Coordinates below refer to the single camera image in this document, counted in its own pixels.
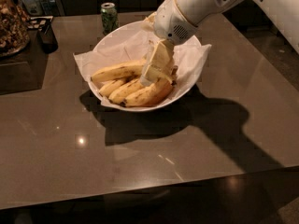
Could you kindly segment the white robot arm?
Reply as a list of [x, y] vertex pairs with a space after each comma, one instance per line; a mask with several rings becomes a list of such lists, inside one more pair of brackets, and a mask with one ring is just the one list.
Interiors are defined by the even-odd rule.
[[[169, 45], [185, 43], [208, 17], [227, 11], [243, 0], [164, 0], [153, 20], [145, 23]], [[252, 0], [299, 52], [299, 0]]]

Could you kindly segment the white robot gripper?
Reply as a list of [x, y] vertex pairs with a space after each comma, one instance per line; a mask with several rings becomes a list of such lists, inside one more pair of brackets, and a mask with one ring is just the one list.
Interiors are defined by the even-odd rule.
[[174, 45], [181, 45], [189, 40], [196, 33], [197, 27], [184, 17], [176, 0], [164, 0], [156, 13], [151, 13], [141, 22], [141, 29], [154, 31], [161, 38], [156, 43], [149, 42], [146, 63], [140, 77], [141, 84], [149, 86], [159, 78], [172, 84]]

